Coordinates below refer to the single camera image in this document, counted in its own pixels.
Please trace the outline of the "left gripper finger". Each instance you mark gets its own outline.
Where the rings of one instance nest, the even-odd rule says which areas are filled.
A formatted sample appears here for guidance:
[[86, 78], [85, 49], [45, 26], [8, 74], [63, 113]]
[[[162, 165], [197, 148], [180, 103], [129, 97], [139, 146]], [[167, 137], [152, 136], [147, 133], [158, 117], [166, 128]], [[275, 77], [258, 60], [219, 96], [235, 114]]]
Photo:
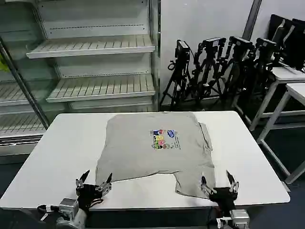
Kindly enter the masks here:
[[89, 186], [88, 184], [85, 184], [85, 180], [87, 179], [88, 175], [90, 173], [90, 170], [87, 170], [85, 173], [81, 175], [80, 178], [76, 179], [76, 191], [88, 191]]
[[108, 176], [107, 180], [104, 181], [101, 185], [97, 186], [95, 190], [100, 193], [108, 193], [112, 188], [112, 173]]

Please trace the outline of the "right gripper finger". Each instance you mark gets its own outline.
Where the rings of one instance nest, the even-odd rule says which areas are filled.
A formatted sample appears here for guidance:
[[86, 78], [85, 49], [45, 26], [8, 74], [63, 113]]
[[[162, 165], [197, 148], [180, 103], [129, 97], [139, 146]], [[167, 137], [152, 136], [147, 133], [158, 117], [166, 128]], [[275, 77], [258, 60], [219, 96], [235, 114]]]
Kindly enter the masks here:
[[226, 174], [230, 183], [230, 192], [238, 192], [239, 182], [235, 180], [233, 175], [228, 170], [226, 170]]
[[202, 177], [201, 177], [201, 190], [202, 190], [206, 195], [212, 195], [212, 194], [215, 194], [215, 193], [216, 193], [216, 191], [215, 191], [213, 188], [211, 188], [211, 187], [209, 187], [209, 186], [207, 185], [207, 181], [206, 181], [205, 176], [202, 176]]

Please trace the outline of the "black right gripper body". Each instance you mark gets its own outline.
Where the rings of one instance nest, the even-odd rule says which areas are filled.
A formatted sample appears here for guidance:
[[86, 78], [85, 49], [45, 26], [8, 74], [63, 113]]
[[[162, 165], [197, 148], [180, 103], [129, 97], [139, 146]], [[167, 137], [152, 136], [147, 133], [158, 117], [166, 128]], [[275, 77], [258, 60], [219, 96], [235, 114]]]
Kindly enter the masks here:
[[221, 211], [236, 209], [234, 201], [237, 197], [238, 192], [231, 190], [230, 187], [215, 187], [213, 193], [209, 195], [209, 199], [217, 203]]

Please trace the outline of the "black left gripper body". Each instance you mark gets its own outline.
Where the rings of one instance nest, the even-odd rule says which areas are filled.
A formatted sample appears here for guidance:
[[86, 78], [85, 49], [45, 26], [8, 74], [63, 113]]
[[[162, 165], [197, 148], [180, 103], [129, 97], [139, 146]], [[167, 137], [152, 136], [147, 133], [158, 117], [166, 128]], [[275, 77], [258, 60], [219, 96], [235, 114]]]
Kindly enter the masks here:
[[79, 208], [83, 211], [89, 211], [91, 207], [102, 203], [105, 191], [97, 188], [97, 185], [82, 184], [76, 186], [76, 194]]

